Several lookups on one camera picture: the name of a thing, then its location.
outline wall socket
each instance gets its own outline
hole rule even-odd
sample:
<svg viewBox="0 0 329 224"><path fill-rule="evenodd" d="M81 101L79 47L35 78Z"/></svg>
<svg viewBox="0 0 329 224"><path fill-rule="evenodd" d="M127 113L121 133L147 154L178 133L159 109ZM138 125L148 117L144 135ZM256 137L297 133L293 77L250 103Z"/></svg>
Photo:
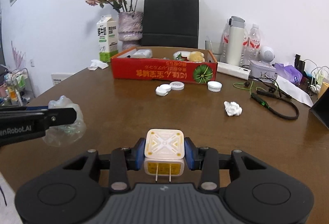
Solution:
<svg viewBox="0 0 329 224"><path fill-rule="evenodd" d="M72 75L73 75L72 73L52 73L51 79L55 86Z"/></svg>

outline pumpkin picture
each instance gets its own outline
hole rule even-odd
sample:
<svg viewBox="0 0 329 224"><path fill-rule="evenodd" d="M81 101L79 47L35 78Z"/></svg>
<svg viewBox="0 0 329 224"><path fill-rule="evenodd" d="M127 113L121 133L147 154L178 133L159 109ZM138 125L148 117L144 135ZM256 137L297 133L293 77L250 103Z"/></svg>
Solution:
<svg viewBox="0 0 329 224"><path fill-rule="evenodd" d="M193 79L200 84L206 84L213 78L213 70L206 64L201 64L195 68Z"/></svg>

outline wooden table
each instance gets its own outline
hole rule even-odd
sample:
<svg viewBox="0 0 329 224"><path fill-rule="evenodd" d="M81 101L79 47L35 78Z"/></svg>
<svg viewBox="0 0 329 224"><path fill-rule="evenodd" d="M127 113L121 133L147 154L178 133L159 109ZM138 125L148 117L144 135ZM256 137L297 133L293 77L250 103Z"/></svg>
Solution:
<svg viewBox="0 0 329 224"><path fill-rule="evenodd" d="M250 98L249 91L232 86L243 80L217 74L223 84L219 93L204 85L185 84L183 91L167 96L155 95L160 81L114 80L111 68L87 69L71 76L43 93L31 106L47 105L61 95L80 105L87 125L85 135L64 147L47 146L35 139L0 149L0 171L16 191L26 181L88 150L110 153L118 147L132 147L149 129L180 129L196 146L211 146L229 154L242 149L279 170L297 178L311 188L314 208L308 224L327 223L329 219L329 131L297 101L300 110L296 121L280 119ZM228 117L224 101L235 101L243 112ZM268 99L284 114L294 114L289 105ZM100 183L107 184L107 171ZM173 182L197 182L200 172L185 169ZM229 183L228 171L221 171L221 186ZM144 171L129 171L131 185L154 182Z"/></svg>

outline flower vase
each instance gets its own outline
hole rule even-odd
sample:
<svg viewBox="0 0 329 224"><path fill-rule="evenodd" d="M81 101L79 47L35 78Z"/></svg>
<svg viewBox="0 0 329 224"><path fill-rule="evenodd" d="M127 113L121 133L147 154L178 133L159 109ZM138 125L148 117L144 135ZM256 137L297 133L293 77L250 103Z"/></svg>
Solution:
<svg viewBox="0 0 329 224"><path fill-rule="evenodd" d="M139 45L143 32L142 12L120 12L118 38L122 41L122 50Z"/></svg>

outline white power strip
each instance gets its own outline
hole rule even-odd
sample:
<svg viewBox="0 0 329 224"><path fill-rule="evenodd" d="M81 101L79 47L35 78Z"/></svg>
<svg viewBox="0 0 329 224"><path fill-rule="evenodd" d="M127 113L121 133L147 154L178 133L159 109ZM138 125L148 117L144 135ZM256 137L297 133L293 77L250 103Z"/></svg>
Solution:
<svg viewBox="0 0 329 224"><path fill-rule="evenodd" d="M234 66L223 62L218 62L217 64L218 64L217 66L218 73L228 74L233 77L237 77L245 80L248 80L249 78L251 72L249 69Z"/></svg>

